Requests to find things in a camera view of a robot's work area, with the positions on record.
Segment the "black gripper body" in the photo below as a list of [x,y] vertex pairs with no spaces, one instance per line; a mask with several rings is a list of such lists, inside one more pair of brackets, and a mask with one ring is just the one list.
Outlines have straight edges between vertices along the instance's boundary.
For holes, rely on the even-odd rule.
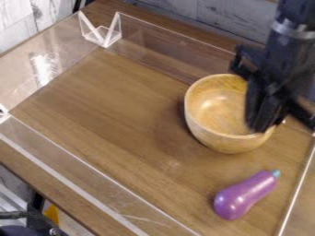
[[287,96],[286,117],[291,115],[315,131],[315,39],[271,31],[264,47],[239,44],[235,51],[230,70],[246,82],[254,78],[268,95]]

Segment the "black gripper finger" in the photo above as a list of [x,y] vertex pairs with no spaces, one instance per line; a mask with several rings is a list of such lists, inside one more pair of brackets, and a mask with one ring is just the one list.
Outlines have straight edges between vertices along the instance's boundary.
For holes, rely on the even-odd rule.
[[247,81],[244,119],[251,129],[263,129],[266,126],[266,105],[260,84],[254,78]]
[[256,131],[264,133],[287,115],[288,97],[283,94],[259,94]]

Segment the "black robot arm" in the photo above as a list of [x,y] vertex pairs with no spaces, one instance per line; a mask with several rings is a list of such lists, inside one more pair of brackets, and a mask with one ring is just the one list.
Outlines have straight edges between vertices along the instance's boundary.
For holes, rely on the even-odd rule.
[[247,81],[244,121],[263,133],[292,116],[315,132],[315,0],[279,0],[266,46],[236,46]]

